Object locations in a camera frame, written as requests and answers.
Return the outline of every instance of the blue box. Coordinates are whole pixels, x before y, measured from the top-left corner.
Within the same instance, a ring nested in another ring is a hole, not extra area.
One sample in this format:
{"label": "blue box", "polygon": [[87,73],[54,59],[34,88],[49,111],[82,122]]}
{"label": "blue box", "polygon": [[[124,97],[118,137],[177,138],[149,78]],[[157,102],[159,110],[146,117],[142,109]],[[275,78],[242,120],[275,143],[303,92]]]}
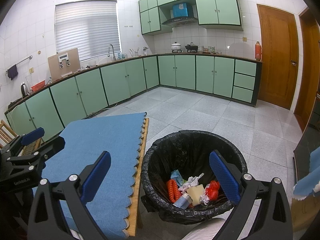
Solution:
{"label": "blue box", "polygon": [[187,3],[179,3],[172,6],[173,17],[193,17],[193,9]]}

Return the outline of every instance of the red thermos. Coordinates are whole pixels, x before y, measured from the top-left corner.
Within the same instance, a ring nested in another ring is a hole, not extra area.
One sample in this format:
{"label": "red thermos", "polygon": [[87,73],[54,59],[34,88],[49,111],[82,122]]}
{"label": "red thermos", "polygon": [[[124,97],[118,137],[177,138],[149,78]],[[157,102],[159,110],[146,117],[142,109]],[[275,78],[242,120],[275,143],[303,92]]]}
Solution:
{"label": "red thermos", "polygon": [[257,41],[257,43],[255,45],[255,58],[258,61],[261,60],[261,45],[260,45],[260,43],[258,41]]}

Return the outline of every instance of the towel rack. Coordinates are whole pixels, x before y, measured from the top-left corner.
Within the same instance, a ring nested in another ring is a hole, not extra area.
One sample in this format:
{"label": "towel rack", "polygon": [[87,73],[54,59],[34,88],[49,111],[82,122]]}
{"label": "towel rack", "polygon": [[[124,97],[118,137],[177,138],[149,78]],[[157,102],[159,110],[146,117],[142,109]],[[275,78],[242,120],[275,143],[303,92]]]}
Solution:
{"label": "towel rack", "polygon": [[27,59],[32,59],[32,55],[30,55],[29,57],[23,59],[22,61],[18,62],[16,65],[20,64],[21,62],[24,62]]}

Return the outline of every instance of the faucet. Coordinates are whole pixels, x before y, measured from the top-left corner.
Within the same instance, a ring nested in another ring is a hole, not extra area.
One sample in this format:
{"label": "faucet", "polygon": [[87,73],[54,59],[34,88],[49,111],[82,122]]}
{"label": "faucet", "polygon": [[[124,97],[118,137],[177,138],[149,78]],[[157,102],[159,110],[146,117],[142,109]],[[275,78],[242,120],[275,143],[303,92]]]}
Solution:
{"label": "faucet", "polygon": [[112,44],[110,44],[110,45],[109,45],[108,57],[110,57],[110,46],[112,47],[112,52],[113,52],[113,61],[116,61],[115,50],[114,50],[114,48],[113,48],[113,45],[112,45]]}

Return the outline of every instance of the metal screw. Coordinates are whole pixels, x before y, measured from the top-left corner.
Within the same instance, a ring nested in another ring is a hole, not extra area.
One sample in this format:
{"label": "metal screw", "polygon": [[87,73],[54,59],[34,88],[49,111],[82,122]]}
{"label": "metal screw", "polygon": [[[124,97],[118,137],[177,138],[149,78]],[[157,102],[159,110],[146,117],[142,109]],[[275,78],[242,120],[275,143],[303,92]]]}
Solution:
{"label": "metal screw", "polygon": [[41,179],[40,184],[41,184],[41,185],[45,185],[47,182],[48,182],[47,179]]}
{"label": "metal screw", "polygon": [[78,176],[76,174],[73,174],[69,177],[69,180],[71,181],[75,181],[76,179],[78,179]]}
{"label": "metal screw", "polygon": [[280,183],[281,183],[281,179],[279,179],[279,178],[274,178],[273,181],[274,181],[276,184],[280,184]]}
{"label": "metal screw", "polygon": [[251,180],[252,179],[252,176],[250,174],[248,174],[248,173],[244,174],[243,177],[246,180]]}

